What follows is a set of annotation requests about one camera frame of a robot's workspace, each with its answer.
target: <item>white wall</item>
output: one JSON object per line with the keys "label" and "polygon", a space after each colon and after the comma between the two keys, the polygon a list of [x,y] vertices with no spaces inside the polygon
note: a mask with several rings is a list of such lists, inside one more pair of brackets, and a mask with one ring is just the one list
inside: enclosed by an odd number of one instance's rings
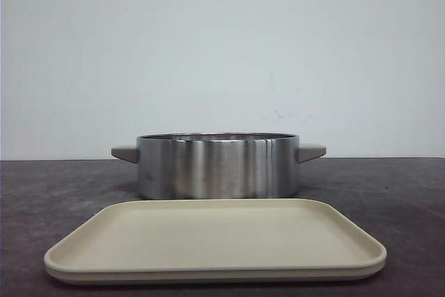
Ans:
{"label": "white wall", "polygon": [[1,158],[281,131],[445,156],[445,0],[2,0]]}

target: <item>table surface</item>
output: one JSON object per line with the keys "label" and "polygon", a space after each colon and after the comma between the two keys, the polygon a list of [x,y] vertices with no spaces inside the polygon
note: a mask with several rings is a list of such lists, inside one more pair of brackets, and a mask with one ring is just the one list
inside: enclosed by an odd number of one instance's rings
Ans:
{"label": "table surface", "polygon": [[78,287],[43,256],[100,209],[138,200],[118,160],[1,162],[2,296],[445,296],[445,159],[317,159],[299,198],[329,203],[387,248],[385,268],[351,282]]}

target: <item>metal surface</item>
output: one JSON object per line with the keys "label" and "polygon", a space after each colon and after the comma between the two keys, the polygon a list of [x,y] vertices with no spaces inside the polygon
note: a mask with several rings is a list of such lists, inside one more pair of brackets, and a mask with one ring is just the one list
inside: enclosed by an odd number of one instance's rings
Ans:
{"label": "metal surface", "polygon": [[[145,198],[282,198],[298,190],[298,145],[291,134],[168,134],[141,136],[137,149],[112,154],[138,164]],[[305,147],[304,161],[324,153]]]}

